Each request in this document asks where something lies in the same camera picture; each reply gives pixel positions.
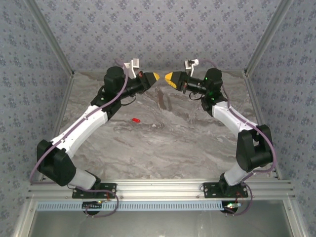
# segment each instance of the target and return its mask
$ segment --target white bracket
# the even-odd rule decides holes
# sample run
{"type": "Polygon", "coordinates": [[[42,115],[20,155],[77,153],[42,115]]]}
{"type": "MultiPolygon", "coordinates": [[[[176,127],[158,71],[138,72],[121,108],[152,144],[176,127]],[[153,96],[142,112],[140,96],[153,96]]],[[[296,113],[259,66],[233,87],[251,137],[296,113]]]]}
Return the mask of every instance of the white bracket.
{"type": "Polygon", "coordinates": [[[128,70],[128,77],[133,79],[136,78],[134,69],[139,69],[139,59],[133,58],[129,63],[124,63],[128,70]]]}
{"type": "Polygon", "coordinates": [[[194,71],[194,66],[198,65],[198,59],[194,60],[185,60],[184,61],[184,66],[186,68],[186,73],[190,73],[190,76],[193,76],[193,71],[194,71]]]}

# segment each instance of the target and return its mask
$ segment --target gray marble surface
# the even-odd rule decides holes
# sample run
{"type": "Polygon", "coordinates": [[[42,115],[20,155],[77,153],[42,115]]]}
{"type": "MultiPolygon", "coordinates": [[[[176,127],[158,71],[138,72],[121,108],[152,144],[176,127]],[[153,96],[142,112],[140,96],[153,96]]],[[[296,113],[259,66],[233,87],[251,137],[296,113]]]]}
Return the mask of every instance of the gray marble surface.
{"type": "MultiPolygon", "coordinates": [[[[203,78],[205,72],[196,71],[194,76],[203,78]]],[[[77,167],[101,179],[218,178],[232,167],[234,135],[203,111],[200,101],[169,86],[164,81],[168,72],[157,73],[160,80],[150,90],[122,107],[81,145],[73,158],[77,167]]],[[[61,131],[86,110],[104,74],[75,73],[61,131]]],[[[243,78],[223,73],[223,82],[234,108],[256,121],[243,78]]]]}

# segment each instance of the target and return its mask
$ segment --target wall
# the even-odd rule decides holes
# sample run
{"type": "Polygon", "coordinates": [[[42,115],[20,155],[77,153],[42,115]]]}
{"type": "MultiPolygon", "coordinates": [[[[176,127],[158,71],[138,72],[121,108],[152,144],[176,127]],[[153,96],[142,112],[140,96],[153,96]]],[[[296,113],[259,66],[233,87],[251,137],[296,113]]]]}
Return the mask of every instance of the wall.
{"type": "Polygon", "coordinates": [[[11,235],[69,76],[22,0],[0,1],[0,236],[11,235]]]}
{"type": "Polygon", "coordinates": [[[285,179],[316,236],[316,2],[294,1],[251,76],[285,179]]]}
{"type": "Polygon", "coordinates": [[[104,70],[114,58],[183,67],[187,58],[243,69],[279,0],[37,0],[76,71],[104,70]]]}

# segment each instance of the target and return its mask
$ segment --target mounting plate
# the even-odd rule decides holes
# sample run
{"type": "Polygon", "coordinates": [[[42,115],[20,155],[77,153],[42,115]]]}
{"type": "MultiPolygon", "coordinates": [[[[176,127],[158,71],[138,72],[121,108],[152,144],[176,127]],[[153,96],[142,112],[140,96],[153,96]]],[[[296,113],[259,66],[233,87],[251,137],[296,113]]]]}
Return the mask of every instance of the mounting plate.
{"type": "MultiPolygon", "coordinates": [[[[99,190],[109,190],[113,193],[116,193],[117,191],[117,184],[116,183],[101,183],[99,190]]],[[[91,193],[91,192],[85,192],[80,189],[74,189],[73,190],[73,199],[114,199],[113,194],[106,194],[106,193],[91,193]]]]}
{"type": "Polygon", "coordinates": [[[247,188],[242,185],[230,186],[227,190],[227,194],[223,194],[218,183],[203,183],[203,191],[205,198],[240,198],[237,193],[240,193],[242,197],[248,197],[247,188]]]}

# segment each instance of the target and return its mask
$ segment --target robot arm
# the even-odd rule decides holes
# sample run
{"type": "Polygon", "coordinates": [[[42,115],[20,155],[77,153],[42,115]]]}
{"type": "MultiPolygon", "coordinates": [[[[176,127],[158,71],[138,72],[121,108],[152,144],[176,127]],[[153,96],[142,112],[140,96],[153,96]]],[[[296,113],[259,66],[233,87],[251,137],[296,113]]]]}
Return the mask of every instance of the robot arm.
{"type": "Polygon", "coordinates": [[[50,142],[42,140],[37,147],[38,160],[54,144],[58,145],[50,152],[38,167],[38,171],[60,186],[72,185],[84,189],[98,189],[100,179],[88,171],[78,169],[71,159],[81,144],[101,125],[105,124],[122,106],[121,99],[135,94],[142,94],[148,90],[158,79],[156,73],[135,73],[134,68],[139,68],[139,60],[133,59],[125,63],[128,81],[121,96],[109,106],[99,109],[111,101],[122,89],[124,84],[124,71],[120,67],[111,67],[104,76],[102,86],[96,97],[83,115],[74,122],[66,131],[53,138],[50,142]]]}
{"type": "Polygon", "coordinates": [[[221,92],[223,81],[220,70],[209,69],[204,79],[192,77],[193,67],[197,65],[197,59],[187,60],[185,72],[169,73],[165,76],[165,80],[173,88],[183,93],[190,91],[193,94],[201,94],[203,109],[221,121],[237,137],[237,161],[230,170],[221,175],[219,181],[219,185],[225,193],[230,186],[238,185],[249,172],[273,161],[269,145],[249,124],[261,130],[270,141],[272,140],[271,133],[266,125],[258,126],[256,123],[250,122],[228,105],[227,99],[221,92]],[[236,115],[246,122],[241,122],[236,115]]]}

